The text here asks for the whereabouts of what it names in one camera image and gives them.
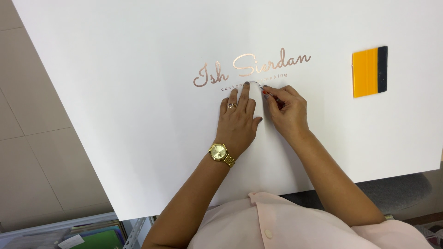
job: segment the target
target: watch strap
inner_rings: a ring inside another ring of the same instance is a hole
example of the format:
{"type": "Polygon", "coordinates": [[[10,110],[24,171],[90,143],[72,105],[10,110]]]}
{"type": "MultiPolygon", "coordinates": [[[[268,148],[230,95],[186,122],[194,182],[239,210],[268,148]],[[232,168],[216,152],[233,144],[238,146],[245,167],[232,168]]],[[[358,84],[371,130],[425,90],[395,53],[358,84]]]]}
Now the watch strap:
{"type": "Polygon", "coordinates": [[[227,165],[229,165],[229,167],[232,168],[232,166],[234,166],[235,164],[235,159],[231,157],[231,155],[227,154],[223,162],[225,162],[227,165]]]}

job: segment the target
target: yellow squeegee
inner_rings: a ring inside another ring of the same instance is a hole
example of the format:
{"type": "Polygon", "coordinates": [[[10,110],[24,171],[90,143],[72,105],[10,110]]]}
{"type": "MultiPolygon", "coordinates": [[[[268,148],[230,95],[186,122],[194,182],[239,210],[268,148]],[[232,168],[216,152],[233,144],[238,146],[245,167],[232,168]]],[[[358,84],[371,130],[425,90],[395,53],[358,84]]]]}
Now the yellow squeegee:
{"type": "Polygon", "coordinates": [[[352,54],[354,98],[381,93],[388,85],[388,47],[352,54]]]}

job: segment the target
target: gray chair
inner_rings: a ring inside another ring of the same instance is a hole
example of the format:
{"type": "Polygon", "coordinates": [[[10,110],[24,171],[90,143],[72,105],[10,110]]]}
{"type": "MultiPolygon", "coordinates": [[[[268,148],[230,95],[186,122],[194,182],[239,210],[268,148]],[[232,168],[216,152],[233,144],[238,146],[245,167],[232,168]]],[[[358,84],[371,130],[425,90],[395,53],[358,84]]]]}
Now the gray chair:
{"type": "MultiPolygon", "coordinates": [[[[411,207],[431,194],[432,185],[422,173],[356,183],[384,214],[411,207]]],[[[281,195],[303,207],[325,210],[315,190],[281,195]]]]}

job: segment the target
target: finger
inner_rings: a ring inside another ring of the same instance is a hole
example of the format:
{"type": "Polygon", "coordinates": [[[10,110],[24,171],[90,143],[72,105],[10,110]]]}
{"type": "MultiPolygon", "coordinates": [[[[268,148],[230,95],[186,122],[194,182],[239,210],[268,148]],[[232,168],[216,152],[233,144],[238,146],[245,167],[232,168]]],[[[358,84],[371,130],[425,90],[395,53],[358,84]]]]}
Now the finger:
{"type": "Polygon", "coordinates": [[[288,93],[287,91],[283,89],[273,88],[270,86],[263,86],[264,90],[274,96],[277,96],[280,100],[283,100],[284,102],[291,99],[291,97],[294,97],[294,95],[288,93]]]}
{"type": "MultiPolygon", "coordinates": [[[[229,100],[228,103],[230,104],[236,104],[237,103],[237,93],[238,93],[238,89],[234,88],[231,91],[231,94],[229,95],[229,100]]],[[[228,110],[226,112],[231,112],[233,113],[235,111],[236,108],[228,108],[228,110]]]]}
{"type": "Polygon", "coordinates": [[[264,99],[268,103],[268,109],[272,116],[275,116],[277,113],[280,112],[276,100],[272,98],[271,95],[269,95],[268,93],[265,94],[264,99]]]}
{"type": "Polygon", "coordinates": [[[281,89],[287,91],[288,93],[290,93],[294,96],[301,97],[300,94],[297,92],[297,90],[295,90],[292,86],[287,85],[287,86],[282,87],[281,89]]]}
{"type": "Polygon", "coordinates": [[[254,110],[255,110],[255,100],[250,98],[248,99],[248,103],[246,105],[246,113],[254,115],[254,110]]]}
{"type": "Polygon", "coordinates": [[[221,104],[220,104],[220,115],[226,113],[226,109],[227,109],[226,104],[228,103],[228,100],[229,100],[229,98],[224,98],[221,101],[221,104]]]}
{"type": "Polygon", "coordinates": [[[254,132],[257,132],[258,123],[260,123],[262,120],[262,117],[256,117],[252,120],[252,130],[254,132]]]}
{"type": "Polygon", "coordinates": [[[240,98],[238,98],[237,109],[245,110],[249,99],[249,82],[245,82],[243,90],[241,90],[240,98]]]}

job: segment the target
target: button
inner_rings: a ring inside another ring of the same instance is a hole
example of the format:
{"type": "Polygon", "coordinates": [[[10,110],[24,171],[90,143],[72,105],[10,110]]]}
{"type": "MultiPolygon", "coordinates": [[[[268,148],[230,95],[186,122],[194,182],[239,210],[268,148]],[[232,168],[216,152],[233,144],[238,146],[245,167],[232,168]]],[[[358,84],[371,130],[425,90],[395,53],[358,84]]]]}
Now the button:
{"type": "Polygon", "coordinates": [[[272,233],[271,233],[271,231],[269,231],[268,229],[266,229],[266,230],[264,231],[264,234],[266,235],[266,237],[268,237],[268,239],[272,238],[272,233]]]}

